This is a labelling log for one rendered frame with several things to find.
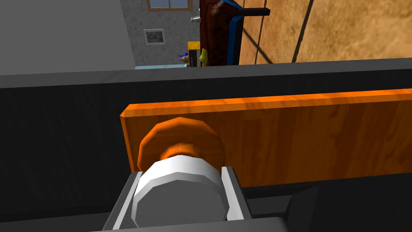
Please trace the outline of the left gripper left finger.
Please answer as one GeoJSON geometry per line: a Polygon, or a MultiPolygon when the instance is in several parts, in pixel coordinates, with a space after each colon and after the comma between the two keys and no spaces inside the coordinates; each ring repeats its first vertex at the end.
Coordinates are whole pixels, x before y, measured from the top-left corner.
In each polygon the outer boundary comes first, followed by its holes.
{"type": "Polygon", "coordinates": [[[136,191],[142,172],[133,172],[128,177],[114,208],[112,209],[103,230],[118,230],[136,228],[132,220],[131,211],[133,196],[136,191]]]}

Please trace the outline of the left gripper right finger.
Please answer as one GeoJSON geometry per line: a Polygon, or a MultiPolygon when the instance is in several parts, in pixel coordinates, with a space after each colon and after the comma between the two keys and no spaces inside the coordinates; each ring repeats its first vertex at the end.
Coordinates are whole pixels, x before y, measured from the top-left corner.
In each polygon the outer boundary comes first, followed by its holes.
{"type": "Polygon", "coordinates": [[[233,167],[222,167],[221,179],[225,188],[229,211],[227,220],[252,219],[251,211],[233,167]]]}

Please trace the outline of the orange and white round knob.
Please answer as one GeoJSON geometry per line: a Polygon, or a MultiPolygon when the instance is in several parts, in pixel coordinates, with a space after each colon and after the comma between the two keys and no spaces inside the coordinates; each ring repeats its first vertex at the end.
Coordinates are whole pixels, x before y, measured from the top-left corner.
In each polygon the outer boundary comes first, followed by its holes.
{"type": "Polygon", "coordinates": [[[139,228],[224,221],[229,211],[221,139],[205,122],[178,117],[140,143],[143,171],[131,218],[139,228]]]}

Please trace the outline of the orange wooden cupboard door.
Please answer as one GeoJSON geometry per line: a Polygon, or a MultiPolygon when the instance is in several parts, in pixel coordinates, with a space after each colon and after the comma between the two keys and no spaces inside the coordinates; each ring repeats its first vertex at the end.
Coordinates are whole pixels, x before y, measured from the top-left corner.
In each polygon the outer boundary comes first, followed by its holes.
{"type": "Polygon", "coordinates": [[[132,171],[158,161],[140,157],[145,136],[177,118],[215,131],[243,187],[412,172],[412,89],[130,104],[132,171]]]}

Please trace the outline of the dark grey cupboard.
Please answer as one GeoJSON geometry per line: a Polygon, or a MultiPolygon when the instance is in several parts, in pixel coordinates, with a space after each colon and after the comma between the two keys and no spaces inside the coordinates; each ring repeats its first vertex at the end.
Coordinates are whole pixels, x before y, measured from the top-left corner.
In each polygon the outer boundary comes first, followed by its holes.
{"type": "Polygon", "coordinates": [[[100,230],[130,175],[128,104],[412,88],[412,58],[0,76],[0,227],[100,230]]]}

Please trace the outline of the yellow and black shelf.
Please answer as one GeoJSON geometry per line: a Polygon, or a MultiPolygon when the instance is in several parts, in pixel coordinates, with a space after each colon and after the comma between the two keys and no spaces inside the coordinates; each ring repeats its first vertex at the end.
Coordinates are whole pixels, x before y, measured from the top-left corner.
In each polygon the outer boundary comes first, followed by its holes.
{"type": "Polygon", "coordinates": [[[208,63],[208,53],[204,48],[200,48],[200,41],[188,41],[188,52],[179,56],[179,60],[186,63],[188,67],[197,67],[200,62],[201,67],[206,67],[208,63]]]}

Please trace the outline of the wooden framed window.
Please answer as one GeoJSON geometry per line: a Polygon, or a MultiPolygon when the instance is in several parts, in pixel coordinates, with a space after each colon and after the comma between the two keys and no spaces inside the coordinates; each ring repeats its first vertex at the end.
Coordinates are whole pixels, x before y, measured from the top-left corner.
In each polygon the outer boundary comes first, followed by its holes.
{"type": "Polygon", "coordinates": [[[193,0],[146,0],[148,11],[192,11],[193,0]]]}

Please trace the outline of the white framed wall picture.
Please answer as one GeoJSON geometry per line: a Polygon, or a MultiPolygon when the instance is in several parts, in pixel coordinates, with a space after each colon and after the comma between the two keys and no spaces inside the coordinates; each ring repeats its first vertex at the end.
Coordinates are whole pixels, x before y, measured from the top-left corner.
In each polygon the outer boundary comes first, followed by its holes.
{"type": "Polygon", "coordinates": [[[165,44],[163,29],[144,29],[146,45],[163,45],[165,44]]]}

